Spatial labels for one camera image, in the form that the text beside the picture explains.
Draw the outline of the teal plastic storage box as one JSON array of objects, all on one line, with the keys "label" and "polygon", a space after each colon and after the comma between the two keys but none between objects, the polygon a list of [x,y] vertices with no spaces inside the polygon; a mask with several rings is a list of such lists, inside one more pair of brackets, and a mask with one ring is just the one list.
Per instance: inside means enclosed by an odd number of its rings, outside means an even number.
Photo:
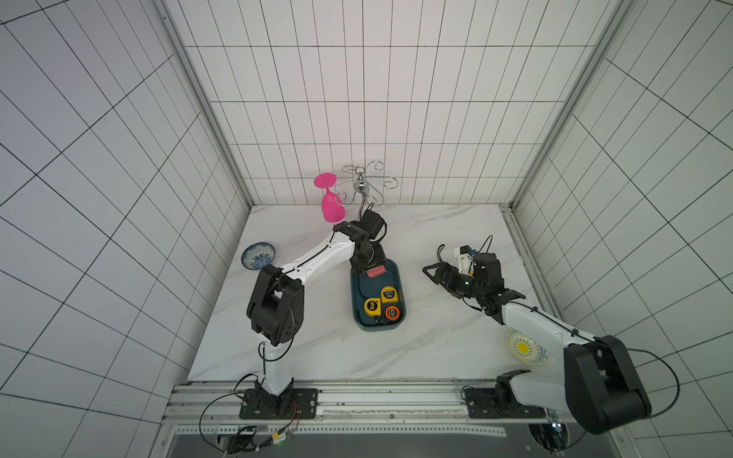
[{"label": "teal plastic storage box", "polygon": [[[378,278],[368,278],[367,273],[356,274],[355,272],[350,273],[350,291],[351,291],[351,304],[353,318],[365,331],[386,331],[400,326],[404,322],[407,316],[407,308],[405,297],[402,290],[402,282],[400,278],[400,272],[397,264],[392,260],[387,260],[385,264],[387,272]],[[398,291],[399,302],[398,303],[382,303],[382,315],[380,317],[372,318],[368,317],[364,311],[364,303],[368,298],[380,298],[381,290],[385,286],[393,286]],[[398,322],[390,323],[384,317],[384,311],[387,307],[395,305],[398,306],[402,312],[401,318]]]}]

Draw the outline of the pink tape measure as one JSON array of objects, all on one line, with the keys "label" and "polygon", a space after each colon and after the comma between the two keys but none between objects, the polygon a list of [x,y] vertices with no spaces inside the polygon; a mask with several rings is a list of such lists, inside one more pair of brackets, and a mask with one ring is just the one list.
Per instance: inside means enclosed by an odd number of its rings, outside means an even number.
[{"label": "pink tape measure", "polygon": [[368,278],[374,279],[378,278],[381,275],[384,275],[387,272],[387,269],[384,267],[384,265],[378,265],[376,267],[373,267],[372,269],[368,269],[366,271],[366,274],[368,275]]}]

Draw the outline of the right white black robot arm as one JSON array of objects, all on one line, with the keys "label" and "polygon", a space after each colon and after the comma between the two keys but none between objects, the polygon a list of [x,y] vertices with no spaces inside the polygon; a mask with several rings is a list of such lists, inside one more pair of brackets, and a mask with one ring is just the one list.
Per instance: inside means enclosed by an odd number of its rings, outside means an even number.
[{"label": "right white black robot arm", "polygon": [[555,410],[572,415],[595,435],[651,417],[652,404],[624,343],[583,333],[526,305],[524,295],[505,286],[493,253],[476,255],[471,275],[446,261],[427,265],[423,272],[457,299],[474,299],[486,316],[537,343],[562,364],[557,379],[526,369],[498,376],[492,408],[499,416]]}]

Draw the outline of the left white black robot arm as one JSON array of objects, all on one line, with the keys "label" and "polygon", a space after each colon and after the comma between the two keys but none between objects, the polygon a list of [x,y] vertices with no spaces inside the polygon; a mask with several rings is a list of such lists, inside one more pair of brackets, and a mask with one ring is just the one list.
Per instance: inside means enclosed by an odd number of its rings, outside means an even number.
[{"label": "left white black robot arm", "polygon": [[380,293],[363,292],[361,280],[377,279],[387,273],[387,256],[382,240],[387,235],[384,218],[375,211],[364,211],[357,221],[341,221],[331,234],[301,257],[282,266],[269,263],[260,271],[246,314],[252,329],[260,336],[260,357],[263,364],[271,364],[256,385],[256,392],[270,404],[289,402],[288,391],[294,379],[287,370],[278,368],[280,360],[289,352],[303,325],[305,293],[307,288],[324,278],[332,269],[346,261],[356,275],[358,305],[373,312],[368,303],[382,303]]}]

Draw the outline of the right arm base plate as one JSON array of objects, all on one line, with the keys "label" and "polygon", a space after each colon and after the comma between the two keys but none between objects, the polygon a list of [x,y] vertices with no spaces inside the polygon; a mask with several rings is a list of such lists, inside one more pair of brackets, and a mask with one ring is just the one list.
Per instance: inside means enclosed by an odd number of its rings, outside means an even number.
[{"label": "right arm base plate", "polygon": [[506,389],[477,389],[465,385],[461,397],[471,419],[543,419],[543,408],[519,404]]}]

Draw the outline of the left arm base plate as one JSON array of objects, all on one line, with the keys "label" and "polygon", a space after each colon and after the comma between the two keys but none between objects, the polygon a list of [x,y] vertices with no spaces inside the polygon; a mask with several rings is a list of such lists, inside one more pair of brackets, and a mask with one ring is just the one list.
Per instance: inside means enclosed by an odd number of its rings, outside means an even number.
[{"label": "left arm base plate", "polygon": [[314,419],[318,389],[286,389],[275,396],[264,389],[248,389],[239,413],[242,420]]}]

